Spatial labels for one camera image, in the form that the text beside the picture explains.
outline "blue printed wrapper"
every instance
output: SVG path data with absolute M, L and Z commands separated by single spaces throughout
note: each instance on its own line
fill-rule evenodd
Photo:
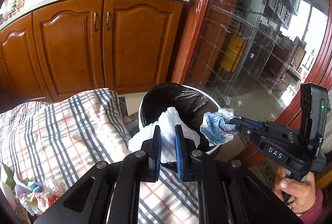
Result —
M 204 114 L 200 132 L 208 139 L 210 146 L 225 144 L 233 139 L 237 134 L 235 125 L 227 123 L 234 117 L 232 109 L 219 109 L 216 113 Z

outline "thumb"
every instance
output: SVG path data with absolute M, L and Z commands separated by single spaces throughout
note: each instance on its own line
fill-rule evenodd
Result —
M 309 195 L 310 184 L 301 183 L 295 179 L 284 178 L 280 181 L 279 187 L 282 191 L 290 194 L 297 199 L 305 198 Z

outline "das logo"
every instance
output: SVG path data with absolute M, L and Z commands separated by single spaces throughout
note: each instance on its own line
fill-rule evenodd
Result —
M 269 153 L 272 153 L 273 155 L 275 155 L 276 157 L 278 157 L 279 159 L 282 158 L 283 154 L 282 153 L 278 153 L 277 150 L 272 149 L 272 147 L 269 148 Z

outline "black garbage bag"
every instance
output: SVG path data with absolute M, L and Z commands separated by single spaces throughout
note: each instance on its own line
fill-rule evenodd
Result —
M 218 107 L 207 96 L 197 90 L 186 88 L 177 83 L 162 83 L 153 87 L 143 98 L 141 120 L 143 127 L 158 120 L 168 107 L 174 107 L 180 119 L 200 136 L 198 149 L 207 152 L 213 147 L 200 132 L 203 115 L 216 112 Z

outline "cabinet handle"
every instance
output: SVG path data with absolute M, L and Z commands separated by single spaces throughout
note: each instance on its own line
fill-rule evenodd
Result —
M 96 28 L 96 17 L 97 17 L 97 15 L 98 15 L 98 13 L 95 12 L 95 13 L 94 13 L 95 18 L 93 19 L 93 25 L 94 25 L 94 27 L 95 27 L 95 28 L 94 28 L 95 31 L 97 31 L 97 28 Z
M 108 11 L 107 12 L 107 20 L 106 20 L 106 30 L 108 31 L 110 28 L 108 27 L 109 23 L 110 23 L 110 15 L 111 15 L 111 12 Z

